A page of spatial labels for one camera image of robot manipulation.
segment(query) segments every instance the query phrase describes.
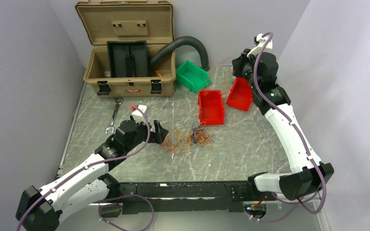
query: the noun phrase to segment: small white box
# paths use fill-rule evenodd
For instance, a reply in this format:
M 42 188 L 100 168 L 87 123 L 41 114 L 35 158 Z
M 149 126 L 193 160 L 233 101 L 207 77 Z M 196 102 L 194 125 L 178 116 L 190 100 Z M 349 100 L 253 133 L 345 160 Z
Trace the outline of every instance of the small white box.
M 147 119 L 150 117 L 151 115 L 151 108 L 145 106 L 145 105 L 139 105 L 138 106 L 138 109 L 140 109 L 144 114 L 145 116 L 147 117 Z M 133 116 L 133 118 L 135 119 L 135 121 L 137 122 L 144 122 L 145 123 L 145 119 L 143 117 L 143 114 L 141 114 L 141 112 L 137 111 L 137 110 L 134 110 L 131 115 Z

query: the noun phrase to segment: toolbox handle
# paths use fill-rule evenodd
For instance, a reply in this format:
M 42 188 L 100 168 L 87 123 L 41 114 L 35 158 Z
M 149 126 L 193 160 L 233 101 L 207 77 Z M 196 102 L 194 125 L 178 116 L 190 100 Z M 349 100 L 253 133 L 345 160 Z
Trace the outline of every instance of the toolbox handle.
M 128 1 L 116 1 L 116 0 L 87 0 L 87 3 L 88 4 L 92 4 L 92 2 L 98 2 L 99 4 L 101 4 L 101 2 L 108 2 L 108 1 L 112 1 L 112 2 L 115 2 L 116 4 L 121 4 L 121 5 L 124 5 L 124 4 L 129 4 L 130 2 L 134 2 L 134 3 L 144 3 L 144 4 L 158 4 L 158 0 L 152 0 L 152 1 L 147 1 L 147 0 L 128 0 Z

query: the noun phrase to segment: black tray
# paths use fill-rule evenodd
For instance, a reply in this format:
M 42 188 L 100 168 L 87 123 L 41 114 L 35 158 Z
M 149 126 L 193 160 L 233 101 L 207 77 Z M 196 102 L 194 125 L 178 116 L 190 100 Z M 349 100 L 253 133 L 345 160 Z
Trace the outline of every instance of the black tray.
M 109 41 L 107 51 L 112 78 L 148 77 L 146 41 Z

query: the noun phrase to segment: white wall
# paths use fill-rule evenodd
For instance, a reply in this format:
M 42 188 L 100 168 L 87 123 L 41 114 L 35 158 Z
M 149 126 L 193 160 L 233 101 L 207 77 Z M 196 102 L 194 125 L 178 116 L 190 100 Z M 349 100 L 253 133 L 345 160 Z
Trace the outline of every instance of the white wall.
M 370 230 L 370 0 L 311 0 L 279 64 L 300 125 L 335 168 L 332 229 Z
M 83 73 L 46 0 L 0 0 L 0 231 L 25 188 L 55 177 Z
M 253 47 L 253 37 L 266 30 L 278 34 L 274 53 L 279 56 L 310 0 L 171 0 L 175 37 L 190 35 L 208 50 L 210 66 Z M 84 66 L 93 49 L 76 13 L 77 0 L 49 0 Z M 178 49 L 176 64 L 191 60 L 200 65 L 191 47 Z

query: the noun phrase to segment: white connector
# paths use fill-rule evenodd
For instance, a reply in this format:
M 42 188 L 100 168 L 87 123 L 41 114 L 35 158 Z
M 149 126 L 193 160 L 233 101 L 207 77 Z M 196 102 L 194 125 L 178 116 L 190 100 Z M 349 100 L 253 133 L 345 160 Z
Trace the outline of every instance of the white connector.
M 144 115 L 147 117 L 147 119 L 150 117 L 151 115 L 151 108 L 145 106 L 145 105 L 139 105 L 138 106 L 138 109 L 140 109 Z M 145 119 L 143 117 L 143 115 L 141 114 L 141 112 L 137 111 L 137 110 L 134 110 L 131 115 L 134 117 L 135 121 L 137 122 L 144 122 L 145 123 Z
M 248 53 L 248 57 L 249 57 L 250 55 L 257 55 L 257 54 L 260 52 L 260 50 L 263 48 L 264 43 L 265 43 L 268 39 L 269 39 L 269 37 L 268 37 L 268 36 L 263 37 L 263 34 L 258 34 L 258 35 L 256 36 L 256 41 L 258 41 L 258 42 L 259 42 L 259 44 L 258 44 L 255 48 L 251 49 L 251 51 Z M 270 52 L 272 49 L 273 49 L 273 42 L 272 42 L 272 41 L 270 41 L 270 42 L 267 44 L 266 48 L 264 49 L 264 52 Z

